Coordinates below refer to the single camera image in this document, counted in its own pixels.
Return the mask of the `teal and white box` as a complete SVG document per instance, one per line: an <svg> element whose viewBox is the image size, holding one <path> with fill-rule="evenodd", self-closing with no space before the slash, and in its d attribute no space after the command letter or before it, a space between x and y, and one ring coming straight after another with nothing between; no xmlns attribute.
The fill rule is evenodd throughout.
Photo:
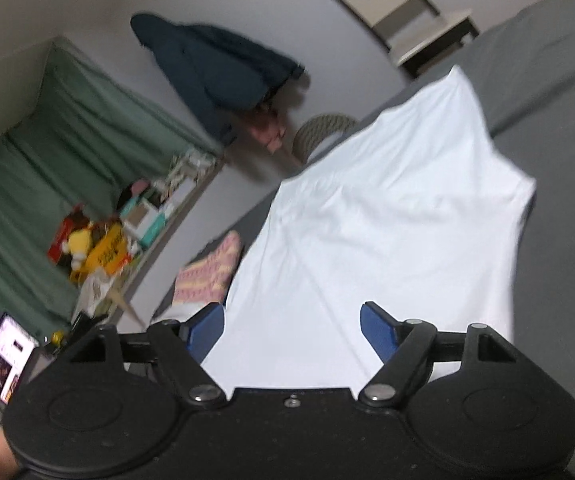
<svg viewBox="0 0 575 480"><path fill-rule="evenodd" d="M149 248L165 228L166 218L158 208L141 197L132 197L122 211L124 231L142 248Z"/></svg>

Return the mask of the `grey bumpy round stool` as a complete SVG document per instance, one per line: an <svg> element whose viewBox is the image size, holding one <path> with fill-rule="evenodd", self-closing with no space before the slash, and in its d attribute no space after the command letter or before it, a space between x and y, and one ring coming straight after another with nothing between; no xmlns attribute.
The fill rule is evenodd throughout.
<svg viewBox="0 0 575 480"><path fill-rule="evenodd" d="M294 134L292 155L306 164L309 157L321 148L325 141L337 138L347 130L355 127L358 120L345 114L322 114L307 120Z"/></svg>

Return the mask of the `green curtain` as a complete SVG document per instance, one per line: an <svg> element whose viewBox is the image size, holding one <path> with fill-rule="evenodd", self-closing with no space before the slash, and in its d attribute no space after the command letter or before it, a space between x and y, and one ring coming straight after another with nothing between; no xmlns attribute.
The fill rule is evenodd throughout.
<svg viewBox="0 0 575 480"><path fill-rule="evenodd" d="M78 291L48 258L61 221L76 205L108 218L123 188L190 148L221 151L69 42L53 44L33 114L0 136L0 315L36 337L67 324Z"/></svg>

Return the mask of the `cream and black wooden chair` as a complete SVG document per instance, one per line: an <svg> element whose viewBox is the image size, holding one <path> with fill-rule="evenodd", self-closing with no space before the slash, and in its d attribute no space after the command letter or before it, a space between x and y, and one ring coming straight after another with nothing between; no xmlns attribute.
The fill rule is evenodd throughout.
<svg viewBox="0 0 575 480"><path fill-rule="evenodd" d="M382 44L391 64L415 79L474 40L470 10L440 11L432 0L335 0Z"/></svg>

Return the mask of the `beige canvas tote bag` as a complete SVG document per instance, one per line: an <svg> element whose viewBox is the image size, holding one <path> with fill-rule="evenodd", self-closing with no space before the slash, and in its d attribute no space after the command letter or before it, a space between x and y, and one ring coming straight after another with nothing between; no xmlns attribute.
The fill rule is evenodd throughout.
<svg viewBox="0 0 575 480"><path fill-rule="evenodd" d="M75 322L81 314L88 318L101 318L103 315L111 316L116 310L120 310L140 328L146 327L146 323L141 320L125 296L130 274L131 271L127 266L112 276L101 268L90 273L79 289L72 322Z"/></svg>

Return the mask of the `red cardboard box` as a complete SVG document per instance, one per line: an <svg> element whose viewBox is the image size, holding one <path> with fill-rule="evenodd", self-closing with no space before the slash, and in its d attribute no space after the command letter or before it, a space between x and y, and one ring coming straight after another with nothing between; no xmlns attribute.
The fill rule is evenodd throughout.
<svg viewBox="0 0 575 480"><path fill-rule="evenodd" d="M47 256L52 263L58 264L64 255L62 245L68 240L70 235L77 230L86 228L89 218L84 213L82 204L76 205L71 212L62 220L56 235L53 237Z"/></svg>

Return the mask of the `yellow plush toy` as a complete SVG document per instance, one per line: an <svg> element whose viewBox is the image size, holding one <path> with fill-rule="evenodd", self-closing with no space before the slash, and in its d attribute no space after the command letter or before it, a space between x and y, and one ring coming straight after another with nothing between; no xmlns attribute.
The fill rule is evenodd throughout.
<svg viewBox="0 0 575 480"><path fill-rule="evenodd" d="M78 271L88 258L92 248L92 229L90 226L75 230L61 244L62 255L70 259L70 267Z"/></svg>

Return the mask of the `dark grey bed sheet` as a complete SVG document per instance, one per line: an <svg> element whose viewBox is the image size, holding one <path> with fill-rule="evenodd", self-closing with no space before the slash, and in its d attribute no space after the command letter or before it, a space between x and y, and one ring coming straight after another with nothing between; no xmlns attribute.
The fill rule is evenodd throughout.
<svg viewBox="0 0 575 480"><path fill-rule="evenodd" d="M517 245L513 334L505 338L575 396L575 0L522 10L385 110L454 67L470 79L497 151L536 182Z"/></svg>

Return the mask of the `white sweatshirt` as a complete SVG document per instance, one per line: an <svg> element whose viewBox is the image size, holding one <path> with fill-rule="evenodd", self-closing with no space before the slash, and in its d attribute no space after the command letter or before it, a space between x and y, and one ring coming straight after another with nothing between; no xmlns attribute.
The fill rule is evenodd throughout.
<svg viewBox="0 0 575 480"><path fill-rule="evenodd" d="M381 367L363 304L456 332L513 334L535 180L490 139L459 67L281 183L234 275L204 370L237 388L348 388Z"/></svg>

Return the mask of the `pink striped folded sweater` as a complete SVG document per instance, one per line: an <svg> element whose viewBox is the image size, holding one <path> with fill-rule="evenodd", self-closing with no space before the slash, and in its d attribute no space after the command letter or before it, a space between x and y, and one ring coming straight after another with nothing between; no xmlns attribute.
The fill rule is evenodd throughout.
<svg viewBox="0 0 575 480"><path fill-rule="evenodd" d="M237 271L243 244L237 231L229 231L206 257L182 268L175 281L173 306L222 302Z"/></svg>

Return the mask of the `pink hanging garment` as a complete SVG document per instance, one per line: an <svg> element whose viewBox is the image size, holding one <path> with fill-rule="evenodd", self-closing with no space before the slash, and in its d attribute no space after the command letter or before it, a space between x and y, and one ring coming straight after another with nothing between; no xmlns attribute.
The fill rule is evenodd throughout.
<svg viewBox="0 0 575 480"><path fill-rule="evenodd" d="M272 106L259 106L243 116L245 128L259 144L274 154L283 146L286 136L286 123Z"/></svg>

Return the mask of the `yellow cardboard box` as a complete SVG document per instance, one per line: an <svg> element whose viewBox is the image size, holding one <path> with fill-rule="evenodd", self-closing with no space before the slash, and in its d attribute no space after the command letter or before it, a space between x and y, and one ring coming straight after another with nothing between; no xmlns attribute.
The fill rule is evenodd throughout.
<svg viewBox="0 0 575 480"><path fill-rule="evenodd" d="M80 270L71 269L70 273L70 281L77 285L97 268L112 276L131 259L127 236L120 222L90 223L89 226L92 229L92 248L88 258Z"/></svg>

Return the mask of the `dark teal hanging jacket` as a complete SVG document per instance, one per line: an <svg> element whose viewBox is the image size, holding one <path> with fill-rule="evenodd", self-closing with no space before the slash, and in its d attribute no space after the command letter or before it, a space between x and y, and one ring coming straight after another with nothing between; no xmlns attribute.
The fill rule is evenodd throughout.
<svg viewBox="0 0 575 480"><path fill-rule="evenodd" d="M250 110L272 106L274 96L305 73L293 58L215 25L136 13L130 27L205 132L223 146L237 136L233 116L243 122Z"/></svg>

